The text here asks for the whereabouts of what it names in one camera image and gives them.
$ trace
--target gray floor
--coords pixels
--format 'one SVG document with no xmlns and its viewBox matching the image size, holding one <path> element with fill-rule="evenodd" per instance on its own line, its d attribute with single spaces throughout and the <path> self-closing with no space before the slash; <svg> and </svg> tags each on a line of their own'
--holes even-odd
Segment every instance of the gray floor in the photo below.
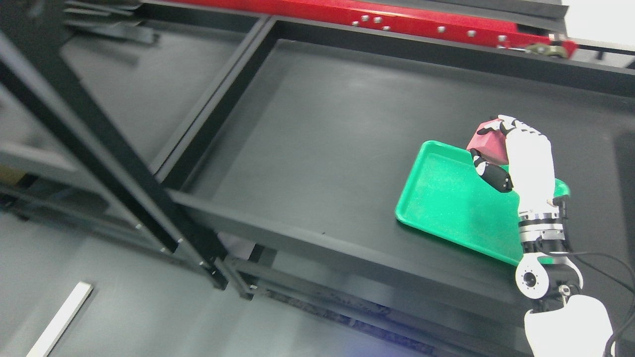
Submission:
<svg viewBox="0 0 635 357">
<path fill-rule="evenodd" d="M 102 239 L 0 216 L 0 356 L 24 356 L 80 280 L 52 356 L 421 356 Z"/>
</svg>

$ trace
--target plastic tray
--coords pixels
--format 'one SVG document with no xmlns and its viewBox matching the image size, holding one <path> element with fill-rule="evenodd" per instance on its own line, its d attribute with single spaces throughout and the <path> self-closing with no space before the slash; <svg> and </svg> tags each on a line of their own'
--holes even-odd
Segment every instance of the plastic tray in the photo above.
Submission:
<svg viewBox="0 0 635 357">
<path fill-rule="evenodd" d="M 569 194 L 556 179 L 554 195 Z M 523 256 L 518 238 L 518 195 L 500 193 L 481 180 L 466 150 L 426 141 L 395 209 L 408 226 L 506 263 Z"/>
</svg>

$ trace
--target screw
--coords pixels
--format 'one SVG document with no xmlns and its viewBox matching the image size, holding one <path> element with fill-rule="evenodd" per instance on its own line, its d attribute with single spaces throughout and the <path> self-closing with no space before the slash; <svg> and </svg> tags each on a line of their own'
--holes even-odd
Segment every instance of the screw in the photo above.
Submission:
<svg viewBox="0 0 635 357">
<path fill-rule="evenodd" d="M 560 285 L 558 287 L 558 292 L 560 293 L 560 295 L 562 296 L 569 296 L 571 295 L 571 289 L 566 286 L 566 285 Z"/>
</svg>

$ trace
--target white robotic hand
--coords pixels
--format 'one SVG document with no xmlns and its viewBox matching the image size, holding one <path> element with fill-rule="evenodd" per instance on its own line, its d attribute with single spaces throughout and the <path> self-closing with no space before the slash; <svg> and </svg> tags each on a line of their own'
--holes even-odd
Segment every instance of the white robotic hand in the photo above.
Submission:
<svg viewBox="0 0 635 357">
<path fill-rule="evenodd" d="M 613 330 L 602 303 L 579 295 L 584 281 L 568 257 L 563 212 L 554 205 L 555 176 L 551 143 L 538 130 L 499 115 L 477 131 L 500 131 L 505 138 L 509 172 L 471 149 L 476 172 L 500 192 L 518 193 L 519 237 L 523 258 L 516 269 L 518 288 L 534 301 L 525 314 L 525 333 L 536 357 L 607 357 Z M 551 259 L 544 262 L 539 259 Z"/>
<path fill-rule="evenodd" d="M 561 309 L 525 314 L 534 357 L 601 357 L 612 333 L 606 308 L 590 296 L 574 295 Z"/>
<path fill-rule="evenodd" d="M 556 179 L 551 142 L 538 130 L 516 118 L 499 115 L 498 119 L 480 129 L 477 134 L 484 135 L 500 130 L 505 135 L 509 160 L 509 177 L 506 179 L 512 178 L 506 187 L 513 187 L 518 194 L 519 215 L 524 212 L 558 213 L 558 208 L 550 204 L 554 197 Z M 474 149 L 472 157 L 481 177 L 489 174 L 488 171 L 502 170 L 485 161 Z"/>
</svg>

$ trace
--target red beam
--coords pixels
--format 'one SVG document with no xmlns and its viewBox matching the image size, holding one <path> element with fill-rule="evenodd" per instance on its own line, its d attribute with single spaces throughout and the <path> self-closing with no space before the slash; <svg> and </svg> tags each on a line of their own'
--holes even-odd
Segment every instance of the red beam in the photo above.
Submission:
<svg viewBox="0 0 635 357">
<path fill-rule="evenodd" d="M 490 18 L 365 3 L 355 0 L 175 0 L 234 10 L 304 18 L 367 29 L 447 39 L 488 47 L 524 48 L 533 43 L 549 44 L 547 36 L 525 34 L 514 22 Z M 563 41 L 569 56 L 577 45 Z"/>
</svg>

